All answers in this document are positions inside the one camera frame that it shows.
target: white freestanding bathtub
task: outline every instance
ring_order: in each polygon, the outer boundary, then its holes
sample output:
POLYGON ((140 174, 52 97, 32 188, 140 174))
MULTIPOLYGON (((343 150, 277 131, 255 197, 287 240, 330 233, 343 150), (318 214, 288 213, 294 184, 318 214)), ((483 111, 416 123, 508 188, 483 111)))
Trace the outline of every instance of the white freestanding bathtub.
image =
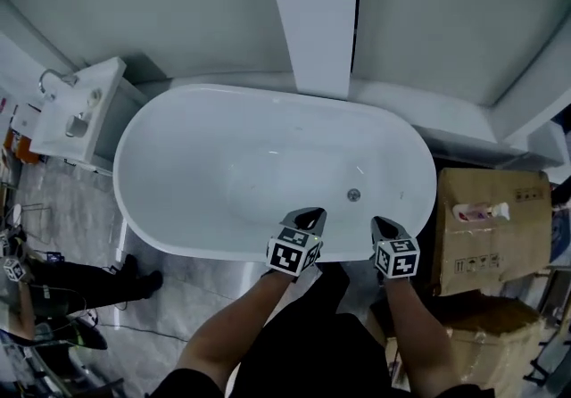
POLYGON ((373 216, 418 234, 436 174, 420 135, 382 109, 188 85, 129 123, 113 185, 128 224, 167 253, 264 261, 278 222, 318 206, 327 211, 321 260, 352 261, 372 254, 373 216))

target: gray wall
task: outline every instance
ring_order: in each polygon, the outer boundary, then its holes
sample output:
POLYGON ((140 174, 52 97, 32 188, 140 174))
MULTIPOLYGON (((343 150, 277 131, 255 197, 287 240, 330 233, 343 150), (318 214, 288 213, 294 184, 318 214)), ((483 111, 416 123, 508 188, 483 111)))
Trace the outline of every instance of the gray wall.
POLYGON ((10 1, 79 67, 118 55, 132 82, 291 70, 276 0, 10 1))
POLYGON ((353 73, 493 104, 571 0, 360 0, 353 73))

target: faucet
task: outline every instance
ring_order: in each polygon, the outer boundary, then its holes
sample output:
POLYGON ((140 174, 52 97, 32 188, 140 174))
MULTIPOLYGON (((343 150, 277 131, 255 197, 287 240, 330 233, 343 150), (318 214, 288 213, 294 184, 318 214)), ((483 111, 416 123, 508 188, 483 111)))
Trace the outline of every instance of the faucet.
POLYGON ((39 91, 44 94, 46 92, 46 89, 44 88, 44 76, 46 74, 53 74, 56 78, 58 78, 61 82, 65 82, 68 86, 75 86, 75 83, 78 82, 78 77, 75 74, 61 74, 59 72, 57 72, 56 70, 46 70, 42 73, 42 75, 39 77, 39 81, 37 83, 37 85, 39 86, 39 91))

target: black pants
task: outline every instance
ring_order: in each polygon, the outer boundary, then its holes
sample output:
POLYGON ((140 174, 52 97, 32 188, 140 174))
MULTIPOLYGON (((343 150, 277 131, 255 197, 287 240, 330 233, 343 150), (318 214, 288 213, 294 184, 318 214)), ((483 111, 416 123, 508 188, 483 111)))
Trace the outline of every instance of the black pants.
POLYGON ((148 295, 140 279, 123 278, 89 265, 66 261, 37 263, 32 273, 35 286, 48 286, 52 294, 65 292, 67 313, 140 300, 148 295))
POLYGON ((390 390, 383 347, 355 316, 335 314, 348 285, 336 264, 271 320, 244 356, 232 396, 376 396, 390 390))

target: floor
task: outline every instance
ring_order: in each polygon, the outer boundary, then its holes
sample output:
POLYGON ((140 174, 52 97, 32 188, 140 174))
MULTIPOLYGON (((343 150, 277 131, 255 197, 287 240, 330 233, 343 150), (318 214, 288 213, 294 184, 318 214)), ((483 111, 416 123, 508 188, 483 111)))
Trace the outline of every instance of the floor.
MULTIPOLYGON (((133 253, 144 273, 154 269, 163 273, 163 288, 149 300, 129 303, 126 309, 118 305, 98 310, 107 351, 79 350, 86 364, 106 379, 123 377, 123 393, 129 398, 151 393, 172 370, 184 340, 266 271, 263 263, 177 257, 153 249, 123 221, 111 178, 58 159, 27 165, 16 201, 49 208, 22 214, 22 224, 35 236, 29 238, 35 249, 57 251, 67 261, 99 267, 116 264, 121 255, 133 253)), ((340 310, 364 320, 378 293, 375 272, 368 262, 346 263, 345 268, 352 284, 340 310)), ((303 294, 318 274, 316 268, 306 271, 290 286, 277 311, 303 294)))

